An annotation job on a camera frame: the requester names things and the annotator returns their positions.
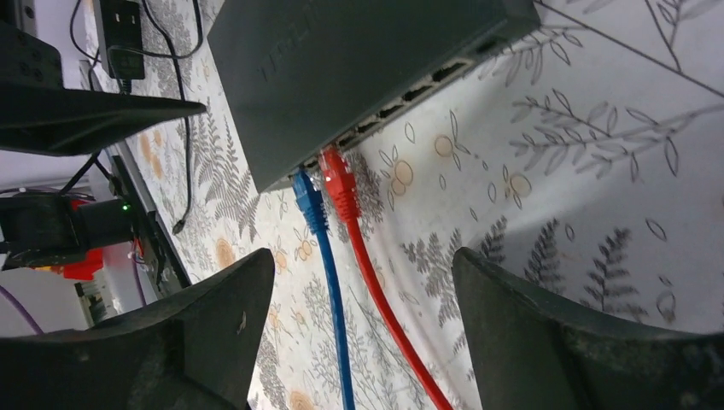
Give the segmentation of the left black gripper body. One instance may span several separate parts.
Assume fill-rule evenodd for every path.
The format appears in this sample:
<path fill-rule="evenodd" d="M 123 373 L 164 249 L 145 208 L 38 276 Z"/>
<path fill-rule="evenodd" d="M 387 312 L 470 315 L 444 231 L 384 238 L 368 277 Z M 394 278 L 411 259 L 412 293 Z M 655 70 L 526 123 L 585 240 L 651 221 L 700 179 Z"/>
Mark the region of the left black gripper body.
<path fill-rule="evenodd" d="M 1 0 L 1 82 L 64 87 L 60 52 L 38 37 L 34 1 Z"/>

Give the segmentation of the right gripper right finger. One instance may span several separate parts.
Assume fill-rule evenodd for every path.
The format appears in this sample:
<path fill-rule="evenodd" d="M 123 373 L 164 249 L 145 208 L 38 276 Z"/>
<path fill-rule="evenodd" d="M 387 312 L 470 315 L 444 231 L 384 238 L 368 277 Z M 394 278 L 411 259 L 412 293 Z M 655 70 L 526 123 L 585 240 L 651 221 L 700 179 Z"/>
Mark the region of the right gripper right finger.
<path fill-rule="evenodd" d="M 572 302 L 459 249 L 452 277 L 486 409 L 720 409 L 723 336 Z"/>

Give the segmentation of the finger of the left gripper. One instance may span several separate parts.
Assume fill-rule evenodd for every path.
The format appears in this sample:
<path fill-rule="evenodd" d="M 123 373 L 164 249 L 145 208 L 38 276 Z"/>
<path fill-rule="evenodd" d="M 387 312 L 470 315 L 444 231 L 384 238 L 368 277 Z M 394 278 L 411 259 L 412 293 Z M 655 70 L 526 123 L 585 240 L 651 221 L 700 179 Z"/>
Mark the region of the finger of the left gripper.
<path fill-rule="evenodd" d="M 37 86 L 1 86 L 1 149 L 91 154 L 151 126 L 206 111 L 199 102 Z"/>

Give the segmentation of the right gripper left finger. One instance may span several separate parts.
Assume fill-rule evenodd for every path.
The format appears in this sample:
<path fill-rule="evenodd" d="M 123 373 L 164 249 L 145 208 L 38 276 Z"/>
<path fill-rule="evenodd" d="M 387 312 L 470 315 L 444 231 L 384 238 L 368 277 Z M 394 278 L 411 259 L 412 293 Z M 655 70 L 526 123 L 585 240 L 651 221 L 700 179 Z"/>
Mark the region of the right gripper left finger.
<path fill-rule="evenodd" d="M 4 338 L 2 408 L 247 408 L 274 269 L 257 249 L 90 329 Z"/>

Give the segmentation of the black network switch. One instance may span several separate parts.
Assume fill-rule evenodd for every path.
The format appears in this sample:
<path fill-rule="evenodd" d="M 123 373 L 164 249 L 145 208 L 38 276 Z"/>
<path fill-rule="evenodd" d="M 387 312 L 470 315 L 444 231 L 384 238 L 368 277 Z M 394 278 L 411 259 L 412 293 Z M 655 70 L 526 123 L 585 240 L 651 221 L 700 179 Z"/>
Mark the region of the black network switch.
<path fill-rule="evenodd" d="M 259 192 L 540 26 L 530 1 L 227 1 L 208 35 Z"/>

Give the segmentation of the floral patterned table mat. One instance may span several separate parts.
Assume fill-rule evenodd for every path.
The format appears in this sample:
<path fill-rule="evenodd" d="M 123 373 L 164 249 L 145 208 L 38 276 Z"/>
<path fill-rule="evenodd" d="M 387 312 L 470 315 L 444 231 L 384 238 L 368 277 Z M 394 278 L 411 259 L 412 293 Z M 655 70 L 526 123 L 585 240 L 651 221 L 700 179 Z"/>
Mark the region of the floral patterned table mat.
<path fill-rule="evenodd" d="M 723 4 L 539 1 L 542 25 L 350 151 L 378 280 L 456 409 L 477 409 L 450 273 L 476 247 L 574 302 L 678 331 L 723 328 Z M 318 242 L 291 190 L 260 194 L 209 48 L 148 60 L 136 94 L 207 113 L 128 140 L 199 281 L 260 247 L 275 290 L 249 400 L 339 409 Z"/>

